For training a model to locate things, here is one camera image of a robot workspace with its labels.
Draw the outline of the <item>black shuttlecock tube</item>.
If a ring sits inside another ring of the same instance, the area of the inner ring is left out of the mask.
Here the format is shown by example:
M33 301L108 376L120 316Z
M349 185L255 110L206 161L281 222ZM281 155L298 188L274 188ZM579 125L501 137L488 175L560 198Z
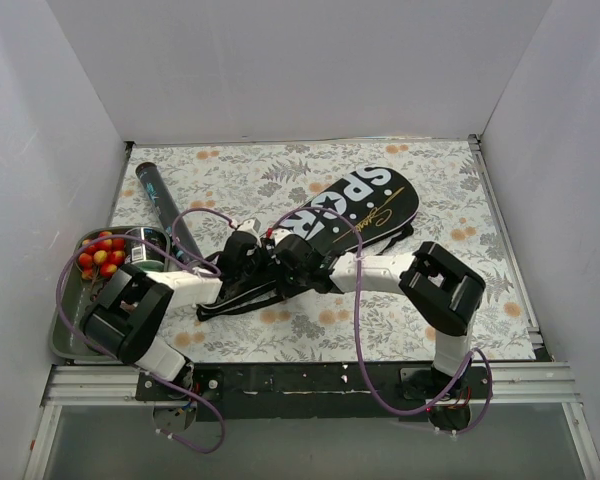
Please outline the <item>black shuttlecock tube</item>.
M185 222L182 219L175 222L180 210L157 166L152 162L143 162L136 167L135 173L160 224L171 238L174 256L183 264L191 264L194 261L191 254L201 257L201 252Z

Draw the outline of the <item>black racket cover bag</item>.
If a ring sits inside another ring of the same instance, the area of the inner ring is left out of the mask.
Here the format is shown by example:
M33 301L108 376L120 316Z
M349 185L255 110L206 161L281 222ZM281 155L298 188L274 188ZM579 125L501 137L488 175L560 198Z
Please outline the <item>black racket cover bag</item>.
M412 221L420 204L415 187L390 168L364 167L343 176L308 201L302 211L290 214L280 228L297 234L322 254L354 252L388 239L391 245L413 234ZM260 233L266 250L265 272L271 286L256 297L264 308L308 289L290 285L273 259L273 241Z

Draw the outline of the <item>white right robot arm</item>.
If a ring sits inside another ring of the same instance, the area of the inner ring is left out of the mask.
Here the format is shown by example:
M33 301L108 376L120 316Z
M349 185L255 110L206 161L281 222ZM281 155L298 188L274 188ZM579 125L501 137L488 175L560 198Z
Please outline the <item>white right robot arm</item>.
M427 241L413 253L361 257L322 254L300 236L289 234L274 241L273 256L285 280L302 289L405 296L436 331L434 389L449 398L466 389L466 356L486 283L441 245Z

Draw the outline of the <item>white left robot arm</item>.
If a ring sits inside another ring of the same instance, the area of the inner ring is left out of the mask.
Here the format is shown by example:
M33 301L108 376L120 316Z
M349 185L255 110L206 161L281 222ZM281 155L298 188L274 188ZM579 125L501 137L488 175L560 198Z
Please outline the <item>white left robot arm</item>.
M156 375L168 398L183 399L192 390L193 377L183 369L185 357L158 337L163 317L188 306L197 308L202 321L254 309L253 300L271 286L264 276L265 254L257 236L238 230L218 255L218 278L202 268L145 272L126 265L87 308L80 330L120 362Z

